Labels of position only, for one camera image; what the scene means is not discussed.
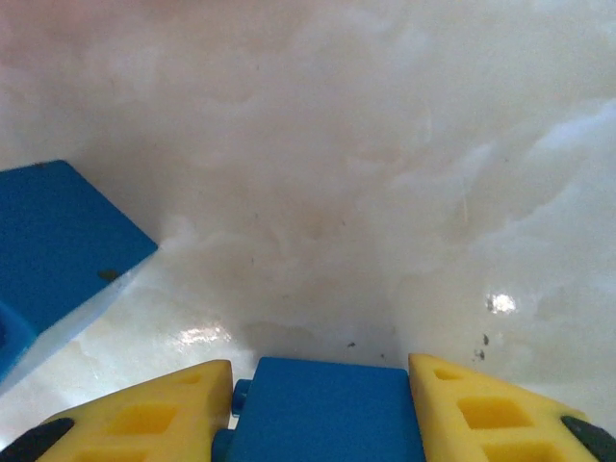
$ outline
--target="black rubber pad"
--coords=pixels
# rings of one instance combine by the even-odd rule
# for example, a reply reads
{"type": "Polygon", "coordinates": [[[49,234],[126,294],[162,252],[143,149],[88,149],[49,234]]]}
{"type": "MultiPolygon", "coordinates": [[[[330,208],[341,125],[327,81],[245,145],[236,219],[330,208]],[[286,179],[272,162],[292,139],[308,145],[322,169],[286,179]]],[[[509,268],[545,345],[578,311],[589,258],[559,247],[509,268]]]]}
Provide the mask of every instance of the black rubber pad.
{"type": "Polygon", "coordinates": [[[72,419],[57,419],[28,430],[0,452],[0,462],[36,462],[74,425],[72,419]]]}
{"type": "Polygon", "coordinates": [[[599,462],[616,462],[616,439],[605,430],[571,416],[560,420],[599,462]]]}

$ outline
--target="white marble surface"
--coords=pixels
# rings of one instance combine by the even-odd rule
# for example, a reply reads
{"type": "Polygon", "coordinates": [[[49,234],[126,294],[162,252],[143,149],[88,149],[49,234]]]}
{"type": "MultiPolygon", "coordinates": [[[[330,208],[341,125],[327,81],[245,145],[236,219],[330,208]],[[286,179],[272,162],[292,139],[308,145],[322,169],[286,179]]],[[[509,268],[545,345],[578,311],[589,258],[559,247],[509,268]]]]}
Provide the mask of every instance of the white marble surface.
{"type": "Polygon", "coordinates": [[[0,167],[67,158],[161,244],[0,446],[264,354],[426,351],[616,431],[613,1],[2,2],[0,90],[0,167]]]}

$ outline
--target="blue plastic block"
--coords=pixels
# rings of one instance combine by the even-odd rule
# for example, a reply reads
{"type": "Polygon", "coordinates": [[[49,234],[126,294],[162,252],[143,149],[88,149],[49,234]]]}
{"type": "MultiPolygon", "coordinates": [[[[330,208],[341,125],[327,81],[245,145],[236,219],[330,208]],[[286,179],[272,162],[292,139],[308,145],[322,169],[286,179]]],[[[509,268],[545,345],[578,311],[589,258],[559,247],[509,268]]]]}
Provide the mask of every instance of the blue plastic block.
{"type": "Polygon", "coordinates": [[[263,358],[244,393],[217,461],[424,461],[405,370],[263,358]]]}
{"type": "Polygon", "coordinates": [[[0,380],[38,339],[49,355],[83,328],[91,315],[71,312],[156,248],[66,162],[0,172],[0,380]],[[68,338],[48,334],[66,319],[68,338]]]}

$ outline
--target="dark speck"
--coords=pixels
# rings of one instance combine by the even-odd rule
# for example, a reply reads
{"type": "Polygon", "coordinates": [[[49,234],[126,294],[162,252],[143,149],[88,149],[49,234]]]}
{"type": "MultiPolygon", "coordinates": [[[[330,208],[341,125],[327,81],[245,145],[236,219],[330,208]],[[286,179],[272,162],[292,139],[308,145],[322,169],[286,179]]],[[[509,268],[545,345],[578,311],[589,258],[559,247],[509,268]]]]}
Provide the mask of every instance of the dark speck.
{"type": "Polygon", "coordinates": [[[98,277],[107,282],[114,282],[119,278],[119,272],[115,269],[103,269],[98,272],[98,277]]]}

